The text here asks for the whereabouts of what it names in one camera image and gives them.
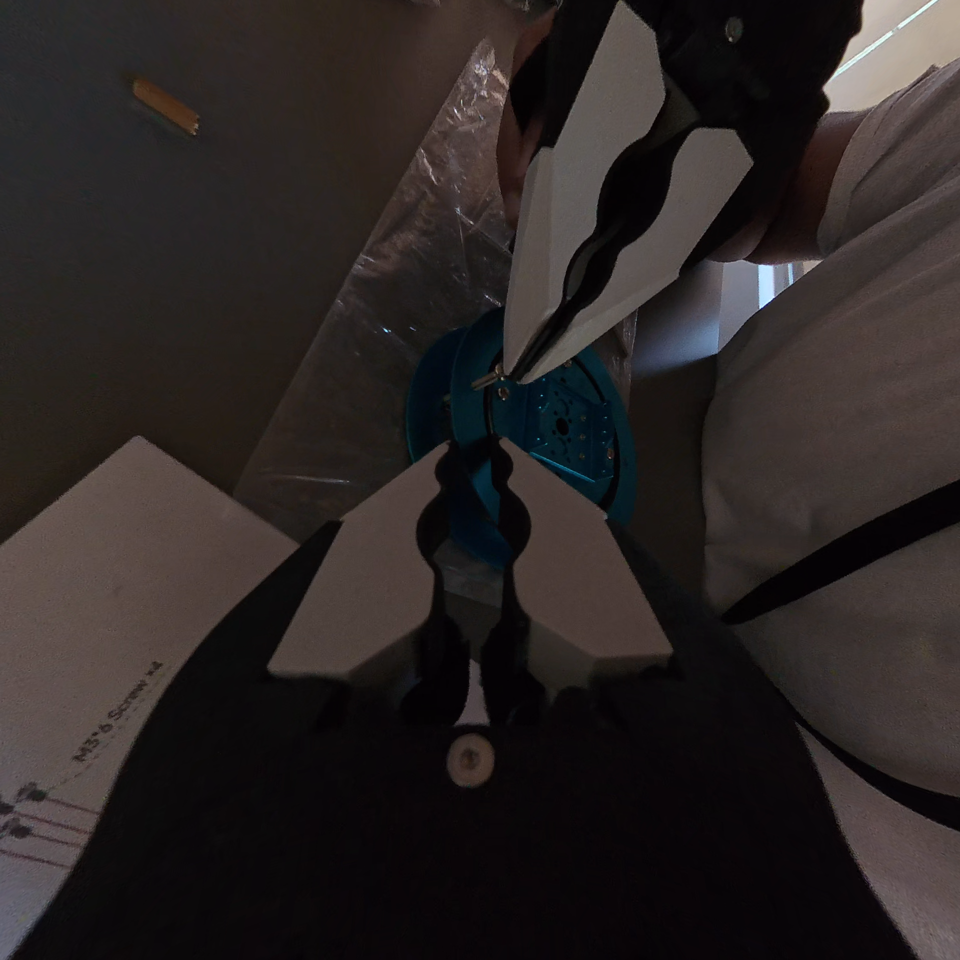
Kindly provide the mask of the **clear plastic bag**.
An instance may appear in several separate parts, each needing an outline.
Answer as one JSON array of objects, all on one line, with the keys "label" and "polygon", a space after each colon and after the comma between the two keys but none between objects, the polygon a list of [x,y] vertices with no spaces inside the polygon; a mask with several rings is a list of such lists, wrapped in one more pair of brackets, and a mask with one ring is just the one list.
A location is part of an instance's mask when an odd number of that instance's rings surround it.
[{"label": "clear plastic bag", "polygon": [[405,407],[444,335],[503,304],[496,146],[509,62],[482,39],[347,273],[234,497],[296,542],[408,469]]}]

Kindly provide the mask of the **person's right hand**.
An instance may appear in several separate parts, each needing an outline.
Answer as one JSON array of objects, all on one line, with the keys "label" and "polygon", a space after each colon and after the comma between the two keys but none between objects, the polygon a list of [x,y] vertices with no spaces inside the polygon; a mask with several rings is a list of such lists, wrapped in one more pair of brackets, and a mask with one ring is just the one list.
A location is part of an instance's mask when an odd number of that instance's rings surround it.
[{"label": "person's right hand", "polygon": [[[512,52],[510,79],[513,80],[541,41],[549,35],[556,11],[535,18],[520,33]],[[505,101],[496,145],[498,185],[507,226],[515,231],[520,219],[526,172],[537,149],[543,119],[531,119],[525,130],[519,124],[512,93]]]}]

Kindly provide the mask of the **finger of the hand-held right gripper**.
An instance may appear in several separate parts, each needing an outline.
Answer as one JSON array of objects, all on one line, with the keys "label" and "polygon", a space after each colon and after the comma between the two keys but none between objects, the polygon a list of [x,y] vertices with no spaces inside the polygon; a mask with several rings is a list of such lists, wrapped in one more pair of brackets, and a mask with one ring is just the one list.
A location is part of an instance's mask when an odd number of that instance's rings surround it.
[{"label": "finger of the hand-held right gripper", "polygon": [[574,321],[606,283],[601,194],[616,161],[666,102],[655,29],[661,2],[562,2],[510,80],[522,137],[537,134],[523,179],[503,326],[503,370],[537,378],[579,351]]},{"label": "finger of the hand-held right gripper", "polygon": [[753,160],[737,133],[690,127],[631,144],[596,195],[586,161],[544,148],[519,223],[519,379],[558,368],[678,279]]}]

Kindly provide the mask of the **blue round bearing base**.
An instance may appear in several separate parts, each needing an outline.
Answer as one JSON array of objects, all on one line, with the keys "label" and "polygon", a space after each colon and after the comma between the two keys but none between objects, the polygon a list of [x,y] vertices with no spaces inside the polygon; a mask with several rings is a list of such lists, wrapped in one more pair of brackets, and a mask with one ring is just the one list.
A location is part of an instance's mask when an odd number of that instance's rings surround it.
[{"label": "blue round bearing base", "polygon": [[452,362],[449,408],[469,477],[451,497],[451,537],[498,570],[511,551],[498,530],[490,437],[510,440],[618,522],[630,520],[637,481],[626,408],[596,349],[585,348],[526,385],[500,378],[474,387],[501,366],[503,314],[490,310],[465,330]]}]

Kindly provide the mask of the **printed assembly guide sheet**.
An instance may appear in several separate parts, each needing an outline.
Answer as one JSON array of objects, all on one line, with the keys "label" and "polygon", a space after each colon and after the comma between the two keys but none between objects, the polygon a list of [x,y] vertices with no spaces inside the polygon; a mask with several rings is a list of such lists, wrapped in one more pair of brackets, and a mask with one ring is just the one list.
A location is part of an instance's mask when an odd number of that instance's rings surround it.
[{"label": "printed assembly guide sheet", "polygon": [[173,677],[296,549],[141,437],[2,544],[2,958],[77,863]]}]

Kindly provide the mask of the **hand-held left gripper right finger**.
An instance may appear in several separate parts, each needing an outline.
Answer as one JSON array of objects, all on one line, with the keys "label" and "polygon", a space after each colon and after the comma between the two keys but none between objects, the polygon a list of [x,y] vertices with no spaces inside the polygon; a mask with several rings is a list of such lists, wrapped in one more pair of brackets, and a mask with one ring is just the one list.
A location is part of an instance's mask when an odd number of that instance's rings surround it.
[{"label": "hand-held left gripper right finger", "polygon": [[487,716],[532,724],[567,689],[668,668],[673,648],[606,513],[508,438],[489,446],[510,548],[487,636]]}]

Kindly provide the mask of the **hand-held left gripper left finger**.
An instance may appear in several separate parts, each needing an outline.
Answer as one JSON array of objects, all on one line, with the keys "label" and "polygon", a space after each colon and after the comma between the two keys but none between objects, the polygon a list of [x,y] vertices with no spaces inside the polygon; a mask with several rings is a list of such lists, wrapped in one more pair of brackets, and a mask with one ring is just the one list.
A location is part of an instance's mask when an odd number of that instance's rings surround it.
[{"label": "hand-held left gripper left finger", "polygon": [[272,676],[337,683],[387,701],[408,723],[459,719],[460,629],[436,561],[458,467],[445,440],[331,526]]}]

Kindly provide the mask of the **small brass standoff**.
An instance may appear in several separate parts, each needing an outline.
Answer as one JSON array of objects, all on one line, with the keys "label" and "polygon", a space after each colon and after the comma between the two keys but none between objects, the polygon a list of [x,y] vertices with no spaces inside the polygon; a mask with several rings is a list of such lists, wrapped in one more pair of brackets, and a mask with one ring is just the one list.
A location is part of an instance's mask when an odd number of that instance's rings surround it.
[{"label": "small brass standoff", "polygon": [[133,76],[130,89],[134,98],[153,114],[189,137],[198,136],[200,115],[192,107],[142,76]]}]

